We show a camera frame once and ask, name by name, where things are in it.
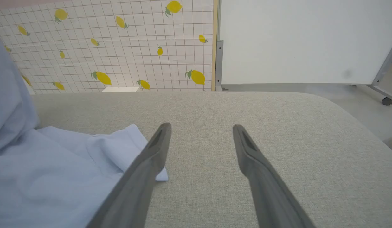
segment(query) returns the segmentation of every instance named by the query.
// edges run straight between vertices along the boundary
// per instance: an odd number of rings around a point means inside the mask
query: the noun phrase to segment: green leaf
[[[167,17],[169,17],[168,14],[171,15],[169,9],[166,7],[166,8],[165,8],[165,15],[166,15]]]
[[[190,77],[192,76],[192,70],[187,71],[187,72],[184,74],[184,76],[185,76],[185,77],[187,76],[187,77],[190,79]]]

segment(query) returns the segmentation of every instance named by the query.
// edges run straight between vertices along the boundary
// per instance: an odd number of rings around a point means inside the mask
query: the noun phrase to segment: gray upholstered table
[[[336,104],[285,92],[34,95],[41,127],[149,139],[172,124],[169,181],[154,189],[147,227],[256,227],[232,126],[242,124],[317,227],[392,228],[392,151]]]

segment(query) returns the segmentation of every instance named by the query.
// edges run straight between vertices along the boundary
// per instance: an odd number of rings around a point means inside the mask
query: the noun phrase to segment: grid tile pattern
[[[150,85],[142,91],[210,91],[213,0],[178,0],[182,8],[167,17],[169,2],[73,0],[0,10],[0,38],[37,94],[101,92],[138,80]],[[57,9],[68,13],[61,22],[54,19]],[[190,70],[200,71],[205,84],[186,77]],[[92,78],[94,71],[107,74],[111,85]]]

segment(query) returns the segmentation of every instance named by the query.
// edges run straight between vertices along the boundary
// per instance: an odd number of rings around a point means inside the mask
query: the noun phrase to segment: light blue cloth
[[[147,141],[46,127],[0,42],[0,227],[85,227]],[[166,169],[157,180],[168,179]]]

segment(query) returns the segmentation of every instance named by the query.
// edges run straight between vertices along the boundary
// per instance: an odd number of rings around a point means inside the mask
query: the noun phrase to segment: yellow lemon
[[[27,77],[25,77],[24,75],[21,75],[21,76],[22,76],[22,78],[24,78],[24,80],[27,82],[27,84],[32,87],[31,82],[29,82],[29,79]]]
[[[25,30],[25,28],[23,28],[22,26],[19,26],[19,31],[21,32],[21,34],[23,34],[24,36],[29,36],[29,33]]]
[[[180,9],[182,8],[182,6],[180,5],[180,3],[178,1],[171,1],[165,9],[165,15],[168,17],[169,15],[172,15],[171,13],[177,13],[180,11]]]
[[[202,43],[207,43],[207,41],[208,41],[208,39],[204,38],[203,35],[199,35],[199,40],[200,40],[200,42],[202,42]]]
[[[55,17],[55,22],[58,23],[61,22],[61,20],[65,20],[68,17],[68,13],[65,12],[65,10],[63,9],[57,9],[55,11],[54,17]]]
[[[148,84],[148,82],[143,81],[143,80],[139,80],[139,81],[137,81],[137,84],[141,85],[142,88],[149,90],[149,84]]]
[[[59,82],[52,82],[53,86],[56,86],[60,90],[65,90],[64,86],[60,84]]]
[[[61,58],[65,58],[65,53],[63,51],[59,50],[59,53],[60,53]]]
[[[93,73],[91,73],[92,78],[94,79],[98,79],[101,83],[105,84],[105,85],[111,85],[112,81],[110,80],[109,76],[107,76],[107,74],[100,72],[100,71],[95,71]]]
[[[164,50],[162,50],[161,46],[158,46],[158,55],[161,56]]]
[[[90,42],[92,42],[92,44],[94,44],[94,45],[96,45],[96,46],[99,46],[99,45],[100,45],[100,43],[97,42],[97,41],[96,41],[95,39],[93,39],[93,38],[90,39]]]
[[[116,22],[117,25],[119,25],[121,28],[126,29],[128,28],[128,25],[124,23],[124,20],[121,17],[116,17]]]
[[[195,82],[196,84],[200,84],[200,85],[204,85],[204,81],[206,80],[206,78],[204,77],[204,75],[200,72],[200,71],[187,71],[184,76],[188,77],[190,79],[190,77],[192,78],[193,82]]]

